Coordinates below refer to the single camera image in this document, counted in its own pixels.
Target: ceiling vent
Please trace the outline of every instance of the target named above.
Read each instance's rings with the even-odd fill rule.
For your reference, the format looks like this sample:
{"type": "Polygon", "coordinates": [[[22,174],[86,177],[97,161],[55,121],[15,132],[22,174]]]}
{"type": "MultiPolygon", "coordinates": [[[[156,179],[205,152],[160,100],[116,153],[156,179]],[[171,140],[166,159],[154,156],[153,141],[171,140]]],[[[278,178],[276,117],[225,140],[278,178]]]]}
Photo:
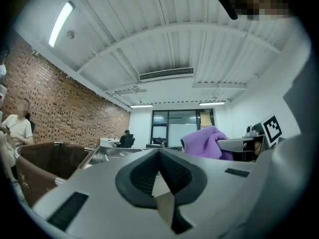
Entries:
{"type": "Polygon", "coordinates": [[[168,69],[162,71],[156,71],[147,74],[140,74],[139,78],[141,82],[150,82],[174,78],[192,77],[194,76],[194,69],[190,67],[168,69]]]}

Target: purple cloth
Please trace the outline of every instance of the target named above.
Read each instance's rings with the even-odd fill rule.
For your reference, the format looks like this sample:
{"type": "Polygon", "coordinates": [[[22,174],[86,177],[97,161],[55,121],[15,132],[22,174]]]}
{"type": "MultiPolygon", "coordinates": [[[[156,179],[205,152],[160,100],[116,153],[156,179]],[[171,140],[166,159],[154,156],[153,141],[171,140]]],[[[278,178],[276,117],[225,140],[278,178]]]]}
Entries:
{"type": "Polygon", "coordinates": [[[221,151],[217,145],[217,140],[226,139],[226,135],[213,125],[204,127],[182,138],[184,151],[187,154],[214,159],[234,160],[231,152],[221,151]]]}

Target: laundry basket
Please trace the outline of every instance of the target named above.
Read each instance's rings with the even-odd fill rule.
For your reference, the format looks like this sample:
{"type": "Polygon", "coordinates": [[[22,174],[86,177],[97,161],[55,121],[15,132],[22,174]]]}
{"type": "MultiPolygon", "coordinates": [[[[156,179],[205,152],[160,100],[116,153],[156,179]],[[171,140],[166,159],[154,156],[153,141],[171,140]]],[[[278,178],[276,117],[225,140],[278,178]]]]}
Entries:
{"type": "Polygon", "coordinates": [[[32,207],[46,192],[84,167],[94,151],[69,142],[48,142],[20,146],[15,154],[18,181],[32,207]]]}

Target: fluorescent light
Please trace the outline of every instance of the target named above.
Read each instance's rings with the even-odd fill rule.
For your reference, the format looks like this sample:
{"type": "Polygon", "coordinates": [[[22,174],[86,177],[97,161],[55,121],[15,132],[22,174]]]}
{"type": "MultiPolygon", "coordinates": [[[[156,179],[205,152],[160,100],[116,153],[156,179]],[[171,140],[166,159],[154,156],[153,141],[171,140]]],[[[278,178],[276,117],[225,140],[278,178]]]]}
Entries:
{"type": "Polygon", "coordinates": [[[222,106],[225,102],[200,103],[200,106],[222,106]]]}
{"type": "Polygon", "coordinates": [[[147,107],[153,107],[153,105],[139,105],[139,106],[130,106],[131,108],[147,108],[147,107]]]}
{"type": "Polygon", "coordinates": [[[62,8],[58,18],[56,19],[56,22],[54,24],[54,27],[52,29],[51,36],[49,39],[49,44],[52,47],[54,47],[56,38],[58,37],[59,32],[61,28],[63,27],[63,24],[65,23],[66,19],[68,18],[68,16],[70,15],[73,9],[74,7],[72,6],[71,2],[67,2],[62,8]]]}

